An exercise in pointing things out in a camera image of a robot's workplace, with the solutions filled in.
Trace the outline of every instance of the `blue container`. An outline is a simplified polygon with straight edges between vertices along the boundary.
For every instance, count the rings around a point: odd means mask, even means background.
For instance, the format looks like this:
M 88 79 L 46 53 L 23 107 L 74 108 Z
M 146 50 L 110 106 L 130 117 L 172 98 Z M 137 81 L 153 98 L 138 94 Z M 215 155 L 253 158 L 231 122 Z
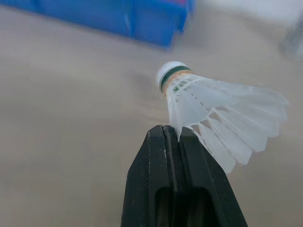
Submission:
M 0 3 L 39 12 L 134 39 L 169 46 L 183 31 L 196 0 L 0 0 Z
M 27 11 L 39 11 L 39 0 L 0 0 L 0 3 L 8 6 L 25 9 Z
M 139 0 L 134 10 L 134 38 L 170 46 L 176 31 L 183 30 L 187 10 L 164 0 Z
M 121 35 L 130 34 L 127 0 L 40 0 L 42 13 Z

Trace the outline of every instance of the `gray surface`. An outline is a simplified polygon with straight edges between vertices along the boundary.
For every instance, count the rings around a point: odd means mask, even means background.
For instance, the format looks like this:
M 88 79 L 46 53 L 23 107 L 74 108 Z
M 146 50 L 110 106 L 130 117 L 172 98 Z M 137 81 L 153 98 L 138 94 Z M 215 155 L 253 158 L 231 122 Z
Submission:
M 169 60 L 290 101 L 281 136 L 229 179 L 250 227 L 303 226 L 302 62 L 277 51 L 282 27 L 201 15 L 169 52 L 0 8 L 1 227 L 119 226 L 127 170 L 168 122 L 152 81 Z

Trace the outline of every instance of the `shuttlecock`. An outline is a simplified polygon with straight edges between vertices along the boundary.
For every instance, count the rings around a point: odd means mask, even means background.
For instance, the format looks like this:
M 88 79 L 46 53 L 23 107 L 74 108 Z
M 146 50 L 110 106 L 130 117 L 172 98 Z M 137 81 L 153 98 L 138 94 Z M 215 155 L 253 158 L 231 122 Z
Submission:
M 236 162 L 247 164 L 253 151 L 265 150 L 268 137 L 278 136 L 287 120 L 288 101 L 281 94 L 200 77 L 178 61 L 164 64 L 156 82 L 178 138 L 182 127 L 193 130 L 226 173 Z

